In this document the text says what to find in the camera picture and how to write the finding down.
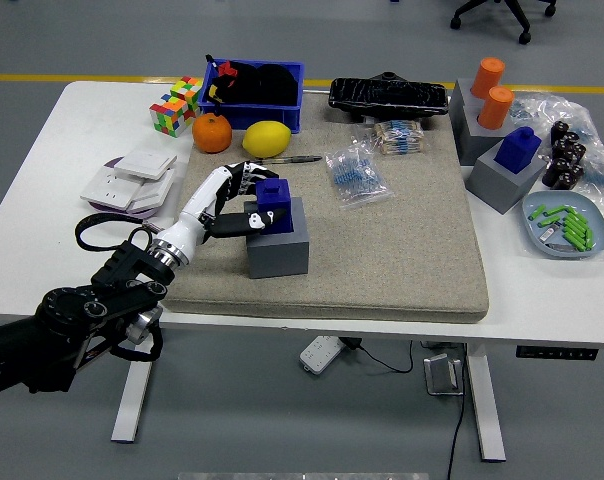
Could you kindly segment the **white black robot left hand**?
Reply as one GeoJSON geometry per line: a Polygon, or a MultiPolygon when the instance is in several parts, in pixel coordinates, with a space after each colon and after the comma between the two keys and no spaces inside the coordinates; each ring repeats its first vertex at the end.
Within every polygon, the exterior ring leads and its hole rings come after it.
{"type": "Polygon", "coordinates": [[[265,212],[222,212],[224,205],[242,195],[255,195],[260,182],[279,175],[266,167],[240,162],[214,169],[198,187],[178,216],[177,222],[162,230],[152,241],[152,252],[166,252],[186,265],[195,257],[196,247],[209,238],[248,236],[283,219],[286,210],[265,212]]]}

